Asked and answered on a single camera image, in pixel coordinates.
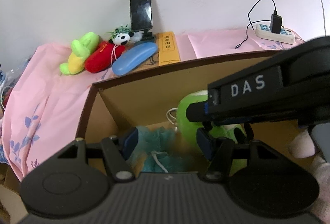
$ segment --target red plush toy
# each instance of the red plush toy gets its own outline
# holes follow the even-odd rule
[[[101,42],[96,51],[85,61],[85,69],[97,73],[112,66],[117,58],[125,51],[125,46],[114,45],[108,41]]]

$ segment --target yellow book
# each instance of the yellow book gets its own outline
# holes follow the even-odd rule
[[[172,31],[157,34],[156,44],[159,48],[159,65],[180,62],[179,50]]]

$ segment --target smartphone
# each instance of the smartphone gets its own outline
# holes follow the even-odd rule
[[[130,0],[133,31],[152,28],[151,0]]]

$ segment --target black robotic device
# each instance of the black robotic device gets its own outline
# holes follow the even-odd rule
[[[23,180],[29,212],[21,223],[321,223],[309,213],[319,195],[314,177],[266,145],[237,133],[213,138],[213,125],[297,119],[310,129],[330,119],[330,37],[306,42],[208,85],[207,102],[188,107],[203,122],[197,143],[207,172],[135,178],[126,161],[136,128],[121,138],[76,139]],[[88,166],[103,158],[107,176]],[[233,159],[247,167],[229,176]]]

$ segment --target green plush toy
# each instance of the green plush toy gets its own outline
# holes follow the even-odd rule
[[[189,122],[186,117],[186,111],[190,104],[196,102],[202,102],[207,100],[207,90],[202,90],[199,92],[195,92],[184,97],[178,105],[177,110],[177,126],[181,135],[184,139],[194,148],[198,148],[199,146],[196,141],[196,131],[198,128],[203,127],[202,122]],[[235,128],[239,128],[243,134],[245,134],[245,130],[239,124],[233,125],[225,125],[225,126],[213,126],[213,129],[209,132],[214,138],[218,137],[226,137],[230,138],[235,143],[237,143],[236,137],[234,135]],[[233,160],[232,168],[230,173],[234,174],[238,170],[242,169],[246,166],[246,160]]]
[[[72,53],[68,62],[60,65],[60,71],[64,75],[74,75],[84,69],[86,59],[96,50],[99,36],[94,32],[88,32],[79,40],[71,43]]]

